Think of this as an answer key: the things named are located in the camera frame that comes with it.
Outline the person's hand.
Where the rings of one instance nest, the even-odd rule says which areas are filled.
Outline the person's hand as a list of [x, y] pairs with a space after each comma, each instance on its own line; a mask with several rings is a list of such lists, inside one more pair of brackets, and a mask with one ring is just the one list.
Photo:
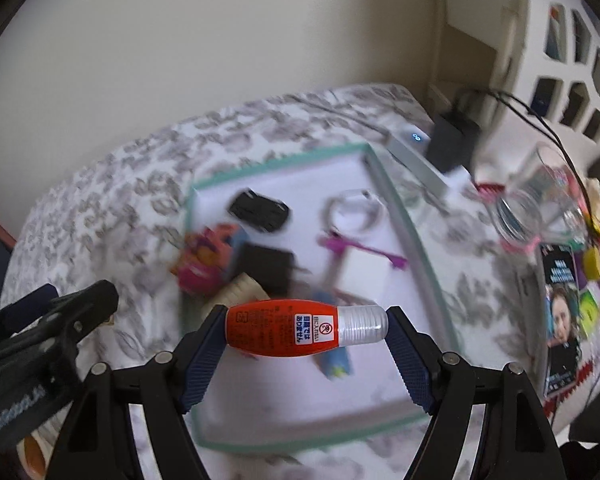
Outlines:
[[24, 437], [16, 447], [20, 465], [29, 479], [42, 480], [46, 476], [47, 453], [38, 433]]

